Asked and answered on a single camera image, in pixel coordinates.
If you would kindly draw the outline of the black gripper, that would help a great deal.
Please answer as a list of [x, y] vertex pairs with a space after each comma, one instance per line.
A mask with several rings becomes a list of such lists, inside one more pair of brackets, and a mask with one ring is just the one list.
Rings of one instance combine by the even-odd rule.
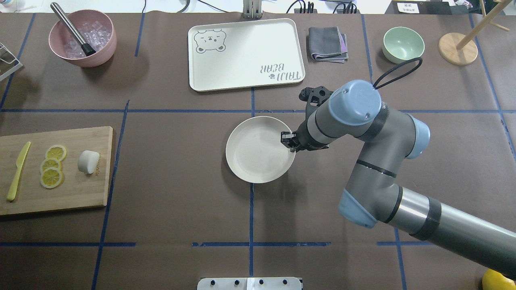
[[307, 120], [303, 121], [295, 132], [281, 132], [281, 143], [291, 147], [291, 152], [328, 149], [327, 144], [318, 142], [310, 135], [307, 123]]

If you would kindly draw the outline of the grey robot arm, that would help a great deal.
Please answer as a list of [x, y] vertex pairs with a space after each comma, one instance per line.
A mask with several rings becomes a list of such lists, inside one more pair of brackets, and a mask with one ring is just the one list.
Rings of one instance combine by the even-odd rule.
[[335, 91], [306, 87], [299, 99], [306, 102], [305, 120], [281, 134], [290, 151], [326, 149], [345, 135], [364, 143], [339, 202], [342, 216], [366, 228], [389, 224], [515, 279], [514, 232], [396, 184], [402, 162], [420, 156], [429, 144], [425, 123], [391, 110], [364, 80]]

